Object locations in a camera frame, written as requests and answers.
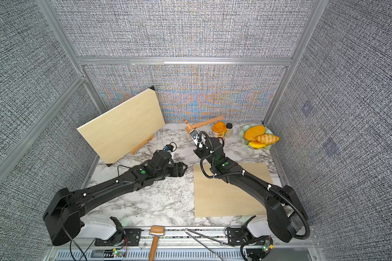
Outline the wooden easel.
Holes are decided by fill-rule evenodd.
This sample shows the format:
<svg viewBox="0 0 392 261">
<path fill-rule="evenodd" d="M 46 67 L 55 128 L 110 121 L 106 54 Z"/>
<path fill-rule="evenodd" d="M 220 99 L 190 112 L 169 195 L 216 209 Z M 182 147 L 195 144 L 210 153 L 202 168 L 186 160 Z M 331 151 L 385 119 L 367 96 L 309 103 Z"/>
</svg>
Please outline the wooden easel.
<svg viewBox="0 0 392 261">
<path fill-rule="evenodd" d="M 147 137 L 144 141 L 139 143 L 137 146 L 135 146 L 129 153 L 131 155 L 134 155 L 136 152 L 138 152 L 143 146 L 145 146 L 149 141 L 151 141 L 155 137 L 154 134 L 151 136 Z"/>
<path fill-rule="evenodd" d="M 222 121 L 222 120 L 224 120 L 224 116 L 218 116 L 218 117 L 215 117 L 215 118 L 212 118 L 212 119 L 209 119 L 209 120 L 206 120 L 206 121 L 199 122 L 199 123 L 191 125 L 186 119 L 184 119 L 184 123 L 186 124 L 185 131 L 188 134 L 190 134 L 192 131 L 194 131 L 197 128 L 206 126 L 208 124 L 217 123 L 217 122 Z"/>
</svg>

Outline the wooden canvas board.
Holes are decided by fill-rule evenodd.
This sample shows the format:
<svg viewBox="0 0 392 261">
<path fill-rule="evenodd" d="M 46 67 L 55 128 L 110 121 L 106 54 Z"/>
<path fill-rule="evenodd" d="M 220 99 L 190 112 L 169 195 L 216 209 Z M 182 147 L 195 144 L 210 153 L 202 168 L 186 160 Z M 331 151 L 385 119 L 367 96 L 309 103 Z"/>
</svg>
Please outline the wooden canvas board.
<svg viewBox="0 0 392 261">
<path fill-rule="evenodd" d="M 111 165 L 164 125 L 155 88 L 150 87 L 77 130 L 103 162 Z"/>
<path fill-rule="evenodd" d="M 221 179 L 208 179 L 193 167 L 195 217 L 266 215 L 265 207 L 242 189 Z"/>
</svg>

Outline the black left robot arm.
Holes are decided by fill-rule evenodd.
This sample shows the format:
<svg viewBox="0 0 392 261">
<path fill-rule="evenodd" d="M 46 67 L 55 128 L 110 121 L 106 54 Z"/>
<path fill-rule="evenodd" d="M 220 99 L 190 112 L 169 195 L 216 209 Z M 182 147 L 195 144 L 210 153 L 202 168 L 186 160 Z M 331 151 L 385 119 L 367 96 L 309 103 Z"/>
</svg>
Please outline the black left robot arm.
<svg viewBox="0 0 392 261">
<path fill-rule="evenodd" d="M 118 245 L 126 235 L 120 221 L 111 217 L 105 232 L 92 229 L 84 216 L 98 206 L 124 194 L 140 190 L 167 177 L 184 176 L 188 166 L 174 162 L 166 151 L 156 151 L 150 160 L 129 168 L 123 174 L 90 188 L 57 191 L 47 207 L 43 220 L 52 245 L 64 245 L 78 236 L 91 237 L 108 245 Z"/>
</svg>

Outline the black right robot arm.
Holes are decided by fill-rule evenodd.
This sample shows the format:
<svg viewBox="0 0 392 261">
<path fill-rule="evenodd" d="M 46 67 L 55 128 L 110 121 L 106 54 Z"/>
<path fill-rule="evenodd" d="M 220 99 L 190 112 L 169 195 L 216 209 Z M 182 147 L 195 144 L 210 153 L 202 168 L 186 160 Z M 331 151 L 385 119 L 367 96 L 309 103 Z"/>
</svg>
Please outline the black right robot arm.
<svg viewBox="0 0 392 261">
<path fill-rule="evenodd" d="M 260 202 L 266 210 L 268 226 L 278 239 L 288 243 L 293 238 L 310 237 L 308 215 L 292 187 L 279 187 L 246 171 L 225 155 L 222 138 L 196 130 L 189 135 L 196 145 L 194 152 L 200 158 L 203 175 L 236 186 Z"/>
</svg>

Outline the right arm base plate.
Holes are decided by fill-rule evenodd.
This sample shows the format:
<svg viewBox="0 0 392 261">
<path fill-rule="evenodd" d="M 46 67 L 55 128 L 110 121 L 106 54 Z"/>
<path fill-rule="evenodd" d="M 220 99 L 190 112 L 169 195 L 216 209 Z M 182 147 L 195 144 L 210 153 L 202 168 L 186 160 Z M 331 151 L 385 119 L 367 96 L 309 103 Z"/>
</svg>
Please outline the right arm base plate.
<svg viewBox="0 0 392 261">
<path fill-rule="evenodd" d="M 233 246 L 241 246 L 243 243 L 265 237 L 250 243 L 250 245 L 260 245 L 273 236 L 266 215 L 252 216 L 239 227 L 226 227 L 224 233 L 228 243 Z"/>
</svg>

